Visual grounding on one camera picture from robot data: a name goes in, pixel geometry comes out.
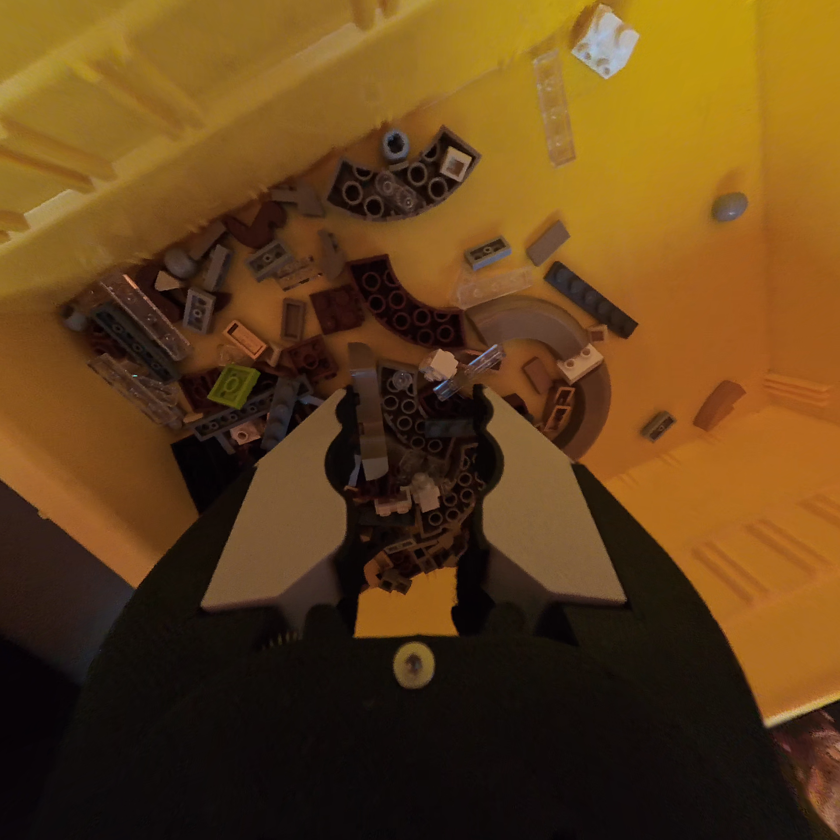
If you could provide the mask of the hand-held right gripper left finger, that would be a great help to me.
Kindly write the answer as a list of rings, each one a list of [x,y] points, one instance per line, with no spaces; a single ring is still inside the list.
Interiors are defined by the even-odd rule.
[[[287,628],[303,629],[317,605],[336,605],[333,560],[348,530],[346,500],[327,474],[330,445],[343,424],[333,394],[255,469],[201,607],[220,613],[275,607]]]

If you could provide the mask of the pile of toy building bricks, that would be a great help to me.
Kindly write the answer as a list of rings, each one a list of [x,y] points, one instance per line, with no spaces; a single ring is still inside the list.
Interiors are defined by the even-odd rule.
[[[438,170],[455,148],[441,128],[416,159],[390,180],[424,194],[425,215],[396,221],[396,207],[375,190],[370,167],[335,163],[329,199],[353,200],[359,223],[329,211],[322,249],[348,258],[337,279],[309,258],[258,291],[237,255],[238,280],[217,294],[215,335],[189,333],[196,350],[180,379],[162,385],[132,349],[151,344],[130,315],[93,283],[59,309],[80,335],[91,364],[117,382],[163,397],[165,414],[184,432],[141,454],[134,423],[105,421],[116,443],[94,447],[114,505],[125,496],[123,523],[148,544],[169,546],[188,522],[260,457],[254,434],[239,445],[229,432],[201,440],[191,425],[233,409],[207,399],[223,364],[264,372],[248,398],[270,395],[277,377],[300,375],[316,391],[350,382],[350,346],[366,343],[380,368],[388,444],[429,453],[437,465],[467,437],[433,437],[429,422],[468,412],[469,395],[440,402],[417,372],[421,356],[450,353],[466,366],[487,345],[512,355],[500,374],[483,374],[524,413],[546,413],[558,445],[601,476],[648,458],[637,428],[668,410],[681,439],[721,381],[748,385],[764,352],[760,331],[757,235],[751,223],[714,222],[717,187],[754,186],[750,153],[758,150],[758,78],[754,24],[730,2],[639,2],[641,55],[617,81],[574,72],[581,116],[581,161],[552,175],[538,150],[536,94],[523,64],[480,82],[455,104],[427,116],[457,118],[457,132],[478,140],[485,161],[468,152],[478,174],[455,197],[457,183]]]

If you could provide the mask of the yellow plastic storage bin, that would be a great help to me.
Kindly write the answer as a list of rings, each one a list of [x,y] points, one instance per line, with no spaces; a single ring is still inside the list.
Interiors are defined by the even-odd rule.
[[[838,698],[836,2],[2,2],[2,481],[131,585],[196,519],[173,434],[58,309],[380,131],[481,154],[404,224],[330,212],[441,306],[470,243],[560,261],[637,321],[589,469],[678,562],[770,724]]]

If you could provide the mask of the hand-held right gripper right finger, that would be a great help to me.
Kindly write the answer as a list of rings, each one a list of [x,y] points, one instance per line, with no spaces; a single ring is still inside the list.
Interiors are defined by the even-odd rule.
[[[486,385],[473,393],[476,467],[485,482],[458,562],[453,622],[478,634],[495,606],[527,628],[557,604],[624,607],[627,595],[574,462]]]

